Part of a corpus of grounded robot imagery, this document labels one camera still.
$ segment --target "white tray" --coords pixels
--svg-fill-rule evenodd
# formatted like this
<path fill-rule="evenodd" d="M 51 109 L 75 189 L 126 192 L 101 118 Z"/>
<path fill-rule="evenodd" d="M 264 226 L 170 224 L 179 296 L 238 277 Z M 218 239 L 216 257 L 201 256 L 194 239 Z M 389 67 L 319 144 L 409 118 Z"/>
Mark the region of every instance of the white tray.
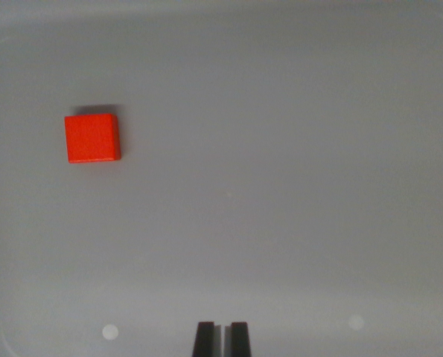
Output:
<path fill-rule="evenodd" d="M 15 2 L 0 356 L 443 357 L 443 1 Z M 100 111 L 122 160 L 69 164 Z"/>

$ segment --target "red cube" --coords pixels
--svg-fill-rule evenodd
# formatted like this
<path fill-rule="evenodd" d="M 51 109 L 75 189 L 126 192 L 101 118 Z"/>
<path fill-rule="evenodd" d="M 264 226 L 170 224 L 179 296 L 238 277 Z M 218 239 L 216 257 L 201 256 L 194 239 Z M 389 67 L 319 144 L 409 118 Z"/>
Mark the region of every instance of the red cube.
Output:
<path fill-rule="evenodd" d="M 114 114 L 66 117 L 67 156 L 72 164 L 120 160 L 118 122 Z"/>

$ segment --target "gray surface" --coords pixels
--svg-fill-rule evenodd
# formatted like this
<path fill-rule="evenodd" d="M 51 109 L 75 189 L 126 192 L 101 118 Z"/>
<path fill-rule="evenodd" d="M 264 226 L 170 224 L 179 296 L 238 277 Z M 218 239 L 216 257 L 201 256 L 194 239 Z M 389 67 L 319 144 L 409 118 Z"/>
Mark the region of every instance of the gray surface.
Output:
<path fill-rule="evenodd" d="M 0 356 L 443 356 L 443 7 L 11 6 Z M 100 105 L 122 160 L 68 164 Z"/>

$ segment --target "red block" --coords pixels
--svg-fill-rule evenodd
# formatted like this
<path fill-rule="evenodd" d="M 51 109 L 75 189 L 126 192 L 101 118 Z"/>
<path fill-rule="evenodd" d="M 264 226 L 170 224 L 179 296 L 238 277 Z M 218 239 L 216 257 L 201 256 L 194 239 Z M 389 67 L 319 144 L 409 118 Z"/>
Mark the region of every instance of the red block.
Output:
<path fill-rule="evenodd" d="M 66 117 L 67 156 L 72 164 L 120 160 L 118 122 L 114 114 Z"/>

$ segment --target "white dot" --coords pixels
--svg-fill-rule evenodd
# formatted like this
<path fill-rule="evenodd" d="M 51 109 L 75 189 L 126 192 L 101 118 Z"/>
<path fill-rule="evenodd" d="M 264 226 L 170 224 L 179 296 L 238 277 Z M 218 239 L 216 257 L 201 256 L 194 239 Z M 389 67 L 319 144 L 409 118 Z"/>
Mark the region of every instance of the white dot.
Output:
<path fill-rule="evenodd" d="M 102 336 L 108 340 L 112 341 L 118 337 L 118 328 L 116 325 L 108 324 L 102 329 Z"/>
<path fill-rule="evenodd" d="M 361 315 L 352 315 L 348 318 L 348 326 L 354 331 L 360 331 L 365 326 L 365 321 Z"/>

